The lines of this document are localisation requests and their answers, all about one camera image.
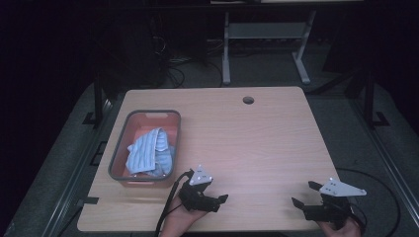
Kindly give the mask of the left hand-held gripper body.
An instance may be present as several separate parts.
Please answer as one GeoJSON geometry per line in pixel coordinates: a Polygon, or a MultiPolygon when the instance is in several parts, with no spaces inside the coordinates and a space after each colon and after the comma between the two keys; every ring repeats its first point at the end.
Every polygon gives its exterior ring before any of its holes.
{"type": "Polygon", "coordinates": [[[199,210],[205,212],[218,212],[220,199],[207,197],[204,194],[206,188],[212,183],[213,178],[202,165],[199,165],[179,191],[182,205],[188,211],[199,210]]]}

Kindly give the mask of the person's left hand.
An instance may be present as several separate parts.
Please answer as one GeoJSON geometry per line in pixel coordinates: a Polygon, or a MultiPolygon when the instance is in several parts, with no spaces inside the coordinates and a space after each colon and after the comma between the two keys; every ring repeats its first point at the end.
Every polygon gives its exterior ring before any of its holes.
{"type": "Polygon", "coordinates": [[[166,216],[158,237],[181,237],[190,227],[207,213],[201,210],[187,210],[181,200],[175,197],[170,205],[171,212],[166,216]]]}

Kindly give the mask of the metal floor rail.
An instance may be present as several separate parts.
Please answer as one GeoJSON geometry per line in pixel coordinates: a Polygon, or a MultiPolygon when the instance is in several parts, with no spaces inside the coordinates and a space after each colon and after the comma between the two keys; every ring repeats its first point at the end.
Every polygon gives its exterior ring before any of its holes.
{"type": "Polygon", "coordinates": [[[366,122],[361,106],[356,101],[351,101],[350,105],[377,150],[386,172],[393,182],[404,206],[406,207],[415,225],[419,228],[419,199],[414,196],[410,187],[406,183],[400,169],[394,163],[393,157],[390,155],[389,151],[379,137],[377,129],[366,122]]]}
{"type": "Polygon", "coordinates": [[[110,134],[109,122],[112,122],[112,103],[106,99],[99,109],[102,120],[95,122],[96,114],[88,112],[82,115],[82,123],[75,123],[64,130],[63,141],[58,145],[57,166],[60,168],[50,178],[63,181],[63,188],[53,206],[42,237],[59,237],[68,226],[66,218],[75,209],[83,207],[83,200],[93,182],[97,167],[110,134]]]}

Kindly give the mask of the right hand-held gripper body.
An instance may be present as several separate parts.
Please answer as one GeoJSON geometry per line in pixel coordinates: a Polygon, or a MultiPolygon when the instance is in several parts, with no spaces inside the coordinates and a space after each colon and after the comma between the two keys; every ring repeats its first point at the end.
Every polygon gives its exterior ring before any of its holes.
{"type": "Polygon", "coordinates": [[[365,196],[367,194],[365,190],[332,178],[321,185],[322,188],[317,191],[321,196],[321,204],[304,205],[302,212],[306,220],[329,222],[340,229],[348,218],[352,218],[361,229],[366,227],[366,223],[354,214],[349,202],[349,197],[365,196]]]}

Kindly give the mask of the person's right hand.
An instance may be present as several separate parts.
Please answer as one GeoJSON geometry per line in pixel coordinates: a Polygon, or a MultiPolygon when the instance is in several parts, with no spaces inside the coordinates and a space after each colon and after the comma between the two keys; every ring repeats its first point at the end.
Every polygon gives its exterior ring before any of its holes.
{"type": "Polygon", "coordinates": [[[352,218],[348,218],[345,225],[340,229],[334,229],[328,222],[317,221],[326,237],[361,237],[361,228],[359,224],[352,218]]]}

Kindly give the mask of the blue striped cloth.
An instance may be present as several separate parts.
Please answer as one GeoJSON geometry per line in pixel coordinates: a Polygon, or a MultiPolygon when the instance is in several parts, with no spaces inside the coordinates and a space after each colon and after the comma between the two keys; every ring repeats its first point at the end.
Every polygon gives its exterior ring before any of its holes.
{"type": "Polygon", "coordinates": [[[126,168],[131,175],[165,177],[172,172],[175,147],[169,144],[168,134],[162,127],[139,137],[127,151],[126,168]]]}

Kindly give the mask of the white metal stand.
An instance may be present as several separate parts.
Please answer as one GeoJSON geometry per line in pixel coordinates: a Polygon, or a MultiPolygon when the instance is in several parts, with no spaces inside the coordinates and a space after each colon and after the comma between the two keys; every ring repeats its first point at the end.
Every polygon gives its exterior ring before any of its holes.
{"type": "Polygon", "coordinates": [[[310,78],[302,62],[302,57],[315,16],[316,12],[310,11],[305,22],[231,23],[229,21],[229,13],[225,13],[221,64],[222,83],[224,85],[229,85],[231,83],[229,63],[229,43],[231,40],[300,40],[299,48],[292,53],[292,57],[301,83],[308,85],[310,83],[310,78]]]}

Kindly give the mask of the black tape strip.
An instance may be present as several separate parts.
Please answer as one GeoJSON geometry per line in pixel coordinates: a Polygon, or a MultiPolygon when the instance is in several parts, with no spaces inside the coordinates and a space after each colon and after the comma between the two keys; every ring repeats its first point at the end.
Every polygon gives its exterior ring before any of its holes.
{"type": "Polygon", "coordinates": [[[83,207],[86,203],[87,204],[97,204],[98,201],[99,201],[98,197],[84,197],[84,198],[79,199],[76,202],[76,205],[80,206],[80,207],[83,207]]]}

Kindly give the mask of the black metal post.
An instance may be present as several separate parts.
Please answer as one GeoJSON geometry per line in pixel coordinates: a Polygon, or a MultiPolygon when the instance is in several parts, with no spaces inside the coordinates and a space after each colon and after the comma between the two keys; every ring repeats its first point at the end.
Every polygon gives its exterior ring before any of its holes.
{"type": "Polygon", "coordinates": [[[389,122],[382,112],[374,111],[375,99],[375,78],[371,71],[368,71],[365,79],[364,96],[364,120],[370,129],[377,126],[389,126],[389,122]]]}
{"type": "Polygon", "coordinates": [[[83,124],[90,124],[94,128],[97,128],[103,119],[103,92],[101,85],[101,77],[99,74],[95,76],[93,83],[94,89],[94,111],[89,112],[84,120],[83,124]]]}

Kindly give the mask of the pink basket with grey rim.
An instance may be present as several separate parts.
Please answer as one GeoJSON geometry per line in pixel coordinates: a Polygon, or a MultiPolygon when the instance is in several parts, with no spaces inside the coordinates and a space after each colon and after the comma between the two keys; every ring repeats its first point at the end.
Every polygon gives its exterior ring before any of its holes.
{"type": "Polygon", "coordinates": [[[127,117],[120,132],[116,149],[111,159],[108,172],[125,187],[169,187],[175,179],[175,161],[180,137],[181,116],[173,110],[133,111],[127,117]],[[131,175],[126,168],[127,148],[139,137],[150,130],[162,127],[168,134],[169,144],[175,147],[172,172],[165,177],[151,177],[138,173],[131,175]]]}

